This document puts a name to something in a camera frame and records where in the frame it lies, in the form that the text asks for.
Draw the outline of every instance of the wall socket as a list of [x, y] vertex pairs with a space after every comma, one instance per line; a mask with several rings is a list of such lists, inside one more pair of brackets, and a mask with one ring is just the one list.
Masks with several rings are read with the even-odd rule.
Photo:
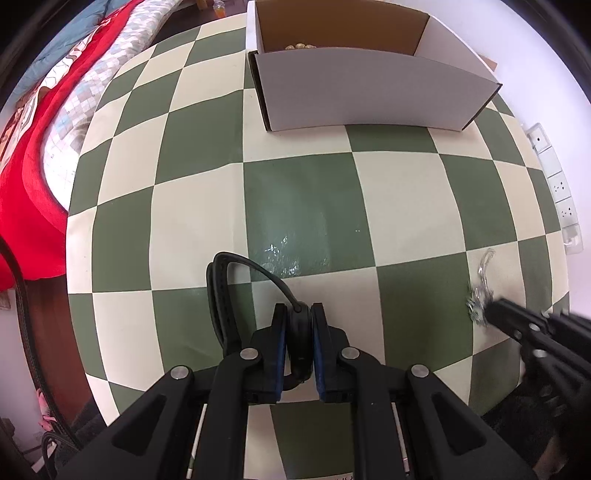
[[562, 166], [553, 147], [547, 148], [542, 153], [538, 153], [538, 158], [540, 159], [540, 164], [542, 165], [546, 178], [562, 171]]
[[558, 220], [562, 228], [579, 223], [577, 210], [574, 208], [572, 197], [556, 202], [556, 211], [558, 212]]
[[536, 153], [542, 153], [552, 146], [540, 124], [535, 124], [525, 134], [530, 139], [531, 146], [534, 147]]
[[562, 240], [567, 255], [579, 254], [583, 251], [583, 238], [578, 223], [562, 229]]
[[563, 171], [552, 175], [547, 178], [546, 181], [548, 182], [548, 187], [550, 187], [550, 193], [552, 194], [555, 203], [570, 197], [569, 184], [566, 181], [566, 176]]

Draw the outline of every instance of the checkered table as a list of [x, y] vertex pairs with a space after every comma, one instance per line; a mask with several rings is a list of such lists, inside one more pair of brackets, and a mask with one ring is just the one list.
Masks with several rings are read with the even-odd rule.
[[[537, 157], [497, 96], [463, 132], [348, 125], [267, 133], [245, 62], [245, 16], [149, 48], [107, 88], [82, 149], [67, 228], [72, 320], [112, 422], [170, 368], [216, 365], [205, 271], [252, 258], [322, 301], [352, 345], [427, 365], [476, 412], [519, 378], [518, 345], [469, 319], [493, 247], [497, 296], [567, 307], [560, 225]], [[268, 326], [276, 287], [236, 267], [242, 332]], [[352, 471], [349, 406], [314, 381], [250, 408], [246, 478]]]

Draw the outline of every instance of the plastic wrapper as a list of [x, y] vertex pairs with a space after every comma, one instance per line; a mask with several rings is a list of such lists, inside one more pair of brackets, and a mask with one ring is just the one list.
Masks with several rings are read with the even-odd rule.
[[466, 302], [470, 311], [470, 318], [478, 325], [488, 325], [484, 316], [484, 308], [492, 301], [493, 291], [486, 281], [486, 267], [494, 255], [495, 251], [489, 248], [482, 256], [478, 265], [478, 282], [470, 286], [470, 297]]

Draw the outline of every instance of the cream square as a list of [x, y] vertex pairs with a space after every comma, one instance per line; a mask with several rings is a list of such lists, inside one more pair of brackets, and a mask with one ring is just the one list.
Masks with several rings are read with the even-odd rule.
[[107, 379], [146, 391], [164, 375], [152, 292], [93, 293], [92, 300]]
[[125, 72], [132, 70], [133, 68], [137, 67], [138, 65], [142, 64], [145, 61], [148, 61], [154, 53], [154, 49], [156, 45], [144, 50], [143, 52], [138, 53], [135, 57], [129, 59], [127, 62], [123, 64], [123, 66], [119, 69], [119, 71], [115, 74], [115, 78], [120, 75], [123, 75]]
[[501, 117], [504, 120], [505, 125], [509, 129], [511, 136], [515, 141], [515, 145], [517, 145], [517, 149], [521, 154], [521, 158], [523, 158], [525, 166], [529, 168], [537, 168], [538, 170], [542, 170], [542, 165], [540, 164], [538, 155], [536, 155], [529, 139], [527, 138], [525, 132], [521, 128], [519, 120], [505, 113], [502, 113]]
[[[242, 163], [156, 185], [150, 236], [152, 288], [206, 286], [207, 265], [220, 251], [248, 256]], [[249, 275], [248, 270], [237, 274]], [[236, 279], [249, 280], [249, 276]]]
[[468, 400], [470, 399], [470, 382], [472, 381], [471, 356], [437, 370], [435, 374], [452, 392], [468, 405]]
[[[347, 332], [349, 343], [384, 363], [384, 328], [375, 267], [284, 279], [298, 300], [322, 302], [329, 325]], [[270, 281], [252, 283], [256, 326], [271, 324], [275, 303], [286, 299]]]
[[104, 141], [113, 138], [115, 130], [121, 118], [123, 107], [129, 98], [130, 93], [107, 103], [103, 108], [97, 110], [92, 117], [92, 122], [86, 132], [80, 155], [98, 147]]
[[96, 207], [68, 218], [66, 279], [68, 293], [92, 293], [92, 227]]
[[517, 240], [545, 235], [544, 222], [527, 168], [495, 160], [511, 208]]
[[111, 142], [99, 204], [154, 185], [158, 154], [168, 114], [125, 130]]
[[491, 152], [475, 122], [470, 123], [461, 132], [430, 128], [429, 133], [437, 151], [441, 154], [492, 159]]
[[185, 45], [165, 51], [150, 59], [142, 70], [142, 73], [139, 74], [134, 88], [182, 69], [187, 61], [191, 48], [193, 48], [193, 42], [185, 43]]
[[[525, 306], [525, 287], [521, 274], [521, 262], [519, 260], [519, 246], [517, 242], [511, 242], [492, 247], [495, 255], [491, 258], [486, 268], [486, 280], [493, 291], [495, 299], [506, 298], [518, 305]], [[466, 252], [468, 260], [468, 272], [470, 283], [478, 283], [478, 266], [488, 248], [479, 248]], [[482, 352], [490, 346], [505, 340], [507, 335], [496, 327], [473, 325], [473, 353]]]
[[569, 278], [566, 268], [566, 252], [562, 232], [546, 235], [550, 272], [552, 273], [552, 303], [556, 303], [569, 291]]
[[209, 22], [201, 25], [197, 35], [197, 40], [211, 37], [212, 35], [216, 35], [218, 33], [230, 32], [232, 30], [238, 30], [239, 28], [245, 27], [246, 13], [232, 15], [231, 17], [222, 18], [221, 20], [216, 20], [215, 22]]
[[269, 405], [248, 407], [244, 478], [286, 479]]
[[242, 50], [185, 67], [178, 78], [170, 111], [242, 90], [244, 64]]
[[110, 425], [119, 416], [119, 410], [113, 398], [109, 382], [88, 374], [86, 374], [86, 379], [92, 396], [95, 398], [96, 406], [99, 407], [100, 414], [103, 416], [105, 423]]
[[438, 154], [353, 156], [377, 266], [465, 251], [460, 213]]
[[244, 90], [243, 120], [245, 162], [351, 151], [343, 125], [267, 132], [254, 89]]

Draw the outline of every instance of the wooden floor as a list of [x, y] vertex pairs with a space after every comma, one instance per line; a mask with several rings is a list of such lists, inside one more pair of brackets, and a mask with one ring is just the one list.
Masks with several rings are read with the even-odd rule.
[[66, 277], [27, 282], [35, 349], [57, 407], [70, 424], [91, 398], [70, 318]]

